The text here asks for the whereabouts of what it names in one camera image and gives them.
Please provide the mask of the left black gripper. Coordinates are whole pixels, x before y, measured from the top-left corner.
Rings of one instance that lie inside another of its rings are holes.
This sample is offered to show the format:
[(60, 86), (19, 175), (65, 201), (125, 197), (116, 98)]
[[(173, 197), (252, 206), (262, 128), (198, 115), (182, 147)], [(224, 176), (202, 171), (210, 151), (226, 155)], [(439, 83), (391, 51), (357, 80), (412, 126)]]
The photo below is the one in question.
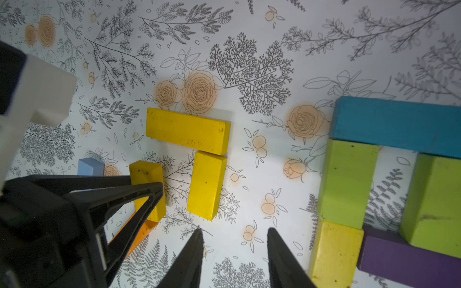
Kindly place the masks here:
[(129, 176), (31, 175), (5, 183), (1, 197), (1, 287), (110, 286), (160, 194), (108, 244), (104, 225), (145, 190)]

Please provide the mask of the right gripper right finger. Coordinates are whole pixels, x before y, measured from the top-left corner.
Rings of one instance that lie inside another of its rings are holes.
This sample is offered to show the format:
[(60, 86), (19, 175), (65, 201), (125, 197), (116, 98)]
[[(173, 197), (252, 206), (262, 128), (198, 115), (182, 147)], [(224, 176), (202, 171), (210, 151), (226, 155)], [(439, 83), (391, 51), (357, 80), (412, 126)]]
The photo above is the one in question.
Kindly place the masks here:
[(271, 288), (316, 288), (275, 228), (267, 234)]

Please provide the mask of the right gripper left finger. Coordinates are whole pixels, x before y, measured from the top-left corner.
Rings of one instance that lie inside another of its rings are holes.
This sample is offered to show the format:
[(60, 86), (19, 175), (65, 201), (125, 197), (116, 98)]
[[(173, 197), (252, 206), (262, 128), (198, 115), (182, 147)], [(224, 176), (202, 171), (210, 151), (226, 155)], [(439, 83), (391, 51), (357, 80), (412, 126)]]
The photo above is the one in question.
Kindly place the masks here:
[(177, 256), (158, 288), (198, 288), (202, 269), (204, 240), (197, 228)]

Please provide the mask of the light blue block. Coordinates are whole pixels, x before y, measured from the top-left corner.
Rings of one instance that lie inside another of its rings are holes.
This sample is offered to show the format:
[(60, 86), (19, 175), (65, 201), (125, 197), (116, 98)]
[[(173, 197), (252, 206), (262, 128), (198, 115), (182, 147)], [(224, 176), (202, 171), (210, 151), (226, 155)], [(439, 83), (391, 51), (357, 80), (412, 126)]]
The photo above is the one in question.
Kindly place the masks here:
[(78, 162), (79, 176), (103, 176), (104, 163), (94, 158), (82, 158)]

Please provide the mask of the small yellow block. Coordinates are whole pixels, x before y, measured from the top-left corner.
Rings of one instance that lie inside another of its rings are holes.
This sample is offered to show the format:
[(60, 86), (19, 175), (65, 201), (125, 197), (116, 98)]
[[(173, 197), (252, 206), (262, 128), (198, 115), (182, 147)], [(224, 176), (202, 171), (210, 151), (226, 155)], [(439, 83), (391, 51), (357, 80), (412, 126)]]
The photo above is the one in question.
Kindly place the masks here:
[(225, 156), (198, 151), (194, 155), (193, 173), (187, 211), (212, 221), (217, 215), (227, 164)]
[[(148, 200), (146, 193), (155, 191), (156, 196), (160, 194), (160, 183), (164, 186), (163, 168), (161, 164), (139, 160), (129, 165), (130, 180), (132, 185), (141, 186), (145, 192), (142, 197), (134, 200), (136, 211)], [(157, 202), (147, 220), (158, 223), (166, 215), (166, 196), (162, 187), (162, 198)]]

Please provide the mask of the long yellow block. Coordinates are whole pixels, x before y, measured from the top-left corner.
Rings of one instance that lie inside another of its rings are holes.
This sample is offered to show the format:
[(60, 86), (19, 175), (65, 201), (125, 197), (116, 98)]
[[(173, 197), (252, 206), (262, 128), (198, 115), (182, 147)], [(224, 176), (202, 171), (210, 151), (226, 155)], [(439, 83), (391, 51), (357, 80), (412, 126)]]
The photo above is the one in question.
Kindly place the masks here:
[(364, 230), (320, 220), (308, 276), (317, 288), (350, 288)]
[(170, 144), (224, 156), (231, 124), (199, 116), (148, 108), (146, 136)]

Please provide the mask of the purple block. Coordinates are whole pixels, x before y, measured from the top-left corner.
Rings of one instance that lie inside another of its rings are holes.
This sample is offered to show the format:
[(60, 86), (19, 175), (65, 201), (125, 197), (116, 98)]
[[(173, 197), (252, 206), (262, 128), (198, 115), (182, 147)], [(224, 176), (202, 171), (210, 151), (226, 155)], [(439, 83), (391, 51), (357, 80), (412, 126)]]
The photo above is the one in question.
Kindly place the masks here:
[(364, 227), (360, 271), (413, 288), (459, 288), (461, 260), (417, 248), (400, 235)]

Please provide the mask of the lime green block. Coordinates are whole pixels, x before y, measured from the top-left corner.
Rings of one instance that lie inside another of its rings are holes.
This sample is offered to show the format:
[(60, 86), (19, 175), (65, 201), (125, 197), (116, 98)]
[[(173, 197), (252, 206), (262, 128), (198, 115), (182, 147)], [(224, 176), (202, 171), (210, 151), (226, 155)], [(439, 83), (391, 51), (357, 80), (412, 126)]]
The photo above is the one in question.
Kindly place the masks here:
[(330, 139), (322, 172), (319, 218), (361, 229), (379, 146)]
[(412, 246), (461, 256), (461, 161), (419, 154), (399, 233)]

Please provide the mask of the teal block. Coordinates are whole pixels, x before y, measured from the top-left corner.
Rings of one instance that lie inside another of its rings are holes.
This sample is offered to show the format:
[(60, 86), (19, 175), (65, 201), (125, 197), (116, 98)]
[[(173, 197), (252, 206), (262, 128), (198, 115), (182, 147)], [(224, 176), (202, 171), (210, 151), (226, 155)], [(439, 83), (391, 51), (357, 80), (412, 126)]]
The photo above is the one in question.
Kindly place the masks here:
[(461, 109), (373, 98), (337, 100), (330, 138), (461, 157)]

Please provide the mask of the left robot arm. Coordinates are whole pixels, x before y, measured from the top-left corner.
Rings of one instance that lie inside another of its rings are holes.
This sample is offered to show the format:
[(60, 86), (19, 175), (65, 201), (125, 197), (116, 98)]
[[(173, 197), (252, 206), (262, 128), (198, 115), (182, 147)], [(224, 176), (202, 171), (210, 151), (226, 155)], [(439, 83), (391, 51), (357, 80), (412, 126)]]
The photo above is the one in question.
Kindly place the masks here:
[(1, 43), (1, 286), (106, 288), (163, 195), (128, 176), (6, 178), (31, 123), (68, 116), (76, 77)]

